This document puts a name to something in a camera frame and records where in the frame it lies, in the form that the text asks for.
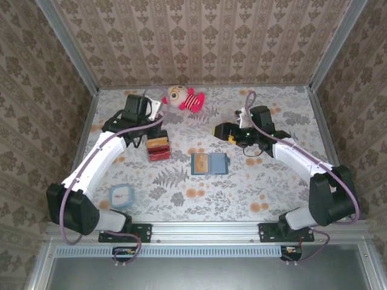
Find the teal card holder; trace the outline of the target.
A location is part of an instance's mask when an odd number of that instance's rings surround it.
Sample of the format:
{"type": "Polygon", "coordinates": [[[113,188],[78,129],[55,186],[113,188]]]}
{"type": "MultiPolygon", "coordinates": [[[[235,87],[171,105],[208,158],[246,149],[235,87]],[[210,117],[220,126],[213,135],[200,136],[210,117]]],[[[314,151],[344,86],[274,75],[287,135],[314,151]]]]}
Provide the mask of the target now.
{"type": "Polygon", "coordinates": [[[229,173],[230,159],[226,153],[204,153],[208,154],[209,171],[207,173],[194,172],[194,155],[191,155],[191,174],[192,175],[227,175],[229,173]]]}

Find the gold credit card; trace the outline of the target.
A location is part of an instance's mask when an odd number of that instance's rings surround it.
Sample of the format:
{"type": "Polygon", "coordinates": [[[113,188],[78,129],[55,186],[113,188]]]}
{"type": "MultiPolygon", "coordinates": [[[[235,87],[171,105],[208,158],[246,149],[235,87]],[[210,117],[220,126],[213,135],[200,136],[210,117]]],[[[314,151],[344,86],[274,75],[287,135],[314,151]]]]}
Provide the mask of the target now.
{"type": "Polygon", "coordinates": [[[167,137],[160,137],[160,138],[153,138],[149,139],[146,142],[148,147],[159,147],[159,146],[165,146],[169,144],[167,137]]]}

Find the orange credit card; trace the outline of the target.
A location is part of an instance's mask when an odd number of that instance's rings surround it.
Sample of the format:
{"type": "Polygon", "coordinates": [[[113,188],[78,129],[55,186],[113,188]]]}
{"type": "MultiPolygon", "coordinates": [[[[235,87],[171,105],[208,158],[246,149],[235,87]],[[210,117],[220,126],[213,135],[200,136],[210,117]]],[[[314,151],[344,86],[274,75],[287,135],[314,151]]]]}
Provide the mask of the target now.
{"type": "Polygon", "coordinates": [[[207,173],[209,171],[208,154],[195,154],[193,165],[195,173],[207,173]]]}

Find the pink white plush toy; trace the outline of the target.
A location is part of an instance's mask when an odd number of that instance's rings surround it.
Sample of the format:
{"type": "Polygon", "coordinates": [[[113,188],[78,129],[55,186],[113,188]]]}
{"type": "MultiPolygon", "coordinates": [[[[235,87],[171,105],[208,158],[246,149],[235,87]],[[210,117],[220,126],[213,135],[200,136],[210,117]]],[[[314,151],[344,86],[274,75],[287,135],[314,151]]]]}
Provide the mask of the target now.
{"type": "Polygon", "coordinates": [[[205,95],[203,92],[195,93],[193,88],[186,88],[182,85],[171,86],[167,90],[169,101],[167,97],[162,98],[164,104],[170,103],[172,107],[183,111],[185,109],[191,113],[199,113],[205,102],[205,95]]]}

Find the floral table cover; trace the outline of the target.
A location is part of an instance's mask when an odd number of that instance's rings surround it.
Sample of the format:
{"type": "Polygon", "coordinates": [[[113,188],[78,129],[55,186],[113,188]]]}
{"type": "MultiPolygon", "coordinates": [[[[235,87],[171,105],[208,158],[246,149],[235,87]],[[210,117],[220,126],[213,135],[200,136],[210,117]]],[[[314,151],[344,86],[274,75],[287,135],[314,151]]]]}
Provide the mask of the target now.
{"type": "MultiPolygon", "coordinates": [[[[257,93],[254,106],[270,109],[277,130],[288,132],[315,157],[328,161],[310,103],[307,86],[196,87],[206,100],[197,114],[171,108],[163,122],[171,142],[172,157],[150,162],[145,137],[138,149],[131,145],[109,167],[93,195],[93,204],[113,209],[109,200],[115,185],[130,184],[134,204],[122,209],[138,222],[189,221],[276,221],[286,211],[308,205],[306,180],[284,163],[258,155],[257,145],[245,149],[212,135],[215,126],[235,122],[250,91],[257,93]],[[191,154],[226,153],[230,158],[227,175],[191,174],[191,154]]],[[[102,133],[102,125],[123,109],[129,94],[143,90],[100,90],[85,156],[102,133]]]]}

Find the blue rimmed clear container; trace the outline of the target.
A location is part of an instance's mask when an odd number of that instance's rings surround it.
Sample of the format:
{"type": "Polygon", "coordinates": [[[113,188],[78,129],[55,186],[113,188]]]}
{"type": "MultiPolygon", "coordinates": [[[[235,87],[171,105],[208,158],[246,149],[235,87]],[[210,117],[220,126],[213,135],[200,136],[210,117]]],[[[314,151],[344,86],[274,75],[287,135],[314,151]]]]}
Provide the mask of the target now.
{"type": "Polygon", "coordinates": [[[109,195],[111,207],[116,209],[129,208],[134,203],[134,191],[129,184],[115,185],[109,195]]]}

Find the grey metal panel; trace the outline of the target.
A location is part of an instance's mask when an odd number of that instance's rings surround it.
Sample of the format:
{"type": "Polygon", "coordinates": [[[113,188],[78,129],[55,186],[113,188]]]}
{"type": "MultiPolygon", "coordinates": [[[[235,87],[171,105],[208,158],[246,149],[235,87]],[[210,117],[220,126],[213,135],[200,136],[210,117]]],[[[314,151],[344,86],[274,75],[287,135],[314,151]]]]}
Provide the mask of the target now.
{"type": "Polygon", "coordinates": [[[260,257],[56,257],[43,247],[27,290],[387,290],[376,249],[330,245],[304,263],[260,257]]]}

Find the aluminium back rail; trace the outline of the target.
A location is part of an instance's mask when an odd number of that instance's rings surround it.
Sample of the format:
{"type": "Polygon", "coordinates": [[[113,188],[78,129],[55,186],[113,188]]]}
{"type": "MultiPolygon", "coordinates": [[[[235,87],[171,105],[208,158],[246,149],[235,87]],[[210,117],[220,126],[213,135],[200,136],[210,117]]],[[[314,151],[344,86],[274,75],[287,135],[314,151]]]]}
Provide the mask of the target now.
{"type": "MultiPolygon", "coordinates": [[[[100,86],[101,90],[142,90],[142,89],[168,89],[172,85],[137,85],[137,86],[100,86]]],[[[310,87],[309,83],[242,83],[242,84],[203,84],[203,85],[185,85],[187,88],[202,89],[202,88],[255,88],[255,87],[310,87]]]]}

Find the aluminium side rail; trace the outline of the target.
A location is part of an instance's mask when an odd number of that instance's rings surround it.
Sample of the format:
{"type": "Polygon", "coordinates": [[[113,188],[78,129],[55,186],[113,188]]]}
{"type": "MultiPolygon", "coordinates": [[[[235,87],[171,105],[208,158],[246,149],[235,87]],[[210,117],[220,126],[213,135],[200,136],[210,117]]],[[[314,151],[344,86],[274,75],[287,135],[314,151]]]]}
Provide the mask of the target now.
{"type": "Polygon", "coordinates": [[[99,101],[99,91],[97,91],[97,93],[94,94],[91,98],[90,107],[85,119],[85,124],[83,127],[82,134],[80,136],[79,144],[77,147],[76,155],[74,157],[74,162],[70,170],[70,173],[72,173],[83,160],[83,155],[86,149],[91,126],[93,124],[93,118],[94,118],[94,114],[96,113],[98,101],[99,101]]]}
{"type": "Polygon", "coordinates": [[[333,169],[317,173],[311,178],[309,210],[318,225],[351,225],[358,221],[359,203],[349,168],[339,164],[327,122],[322,112],[317,93],[310,90],[310,102],[320,130],[328,161],[333,169]]]}

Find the aluminium frame post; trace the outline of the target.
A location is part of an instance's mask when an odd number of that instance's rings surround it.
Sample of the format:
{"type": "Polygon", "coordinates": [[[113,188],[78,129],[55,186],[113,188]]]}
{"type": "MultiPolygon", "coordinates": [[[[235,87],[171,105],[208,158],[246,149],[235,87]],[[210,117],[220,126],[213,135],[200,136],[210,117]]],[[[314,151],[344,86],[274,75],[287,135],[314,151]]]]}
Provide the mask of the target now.
{"type": "Polygon", "coordinates": [[[53,0],[36,0],[36,2],[67,52],[74,67],[77,69],[89,93],[92,97],[97,96],[99,85],[88,68],[82,53],[78,49],[74,38],[70,34],[70,30],[55,7],[53,0]]]}
{"type": "Polygon", "coordinates": [[[343,48],[344,43],[353,29],[356,21],[365,8],[368,0],[351,0],[343,18],[333,34],[330,44],[327,46],[320,63],[318,64],[311,80],[310,88],[316,92],[324,80],[329,69],[332,67],[339,51],[343,48]]]}

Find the aluminium front rail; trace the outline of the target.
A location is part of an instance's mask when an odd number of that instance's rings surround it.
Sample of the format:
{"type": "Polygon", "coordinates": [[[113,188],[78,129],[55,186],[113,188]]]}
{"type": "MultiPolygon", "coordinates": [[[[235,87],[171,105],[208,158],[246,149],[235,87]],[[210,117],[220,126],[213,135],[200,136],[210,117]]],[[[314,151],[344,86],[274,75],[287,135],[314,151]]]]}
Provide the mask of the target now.
{"type": "MultiPolygon", "coordinates": [[[[150,245],[263,245],[261,221],[250,222],[151,222],[150,245]]],[[[365,221],[331,224],[317,230],[330,235],[331,244],[358,244],[370,240],[365,221]]]]}

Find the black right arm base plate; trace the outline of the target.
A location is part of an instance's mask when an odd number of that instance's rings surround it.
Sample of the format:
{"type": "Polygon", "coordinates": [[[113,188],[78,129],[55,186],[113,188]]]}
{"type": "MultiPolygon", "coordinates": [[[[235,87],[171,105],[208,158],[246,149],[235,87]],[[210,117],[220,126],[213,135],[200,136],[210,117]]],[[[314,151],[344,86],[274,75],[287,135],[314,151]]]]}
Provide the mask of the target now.
{"type": "Polygon", "coordinates": [[[258,224],[261,242],[314,242],[314,234],[308,228],[292,230],[280,222],[265,222],[258,224]]]}

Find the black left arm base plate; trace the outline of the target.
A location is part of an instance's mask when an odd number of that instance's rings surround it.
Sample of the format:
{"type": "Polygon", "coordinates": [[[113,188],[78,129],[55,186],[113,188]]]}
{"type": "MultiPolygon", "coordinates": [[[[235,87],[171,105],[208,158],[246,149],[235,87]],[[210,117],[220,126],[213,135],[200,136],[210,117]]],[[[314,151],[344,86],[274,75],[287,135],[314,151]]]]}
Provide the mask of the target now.
{"type": "MultiPolygon", "coordinates": [[[[129,224],[125,225],[119,234],[131,234],[137,236],[143,243],[149,243],[152,236],[152,224],[129,224]]],[[[117,236],[104,231],[99,233],[100,243],[135,243],[137,240],[128,236],[117,236]]]]}

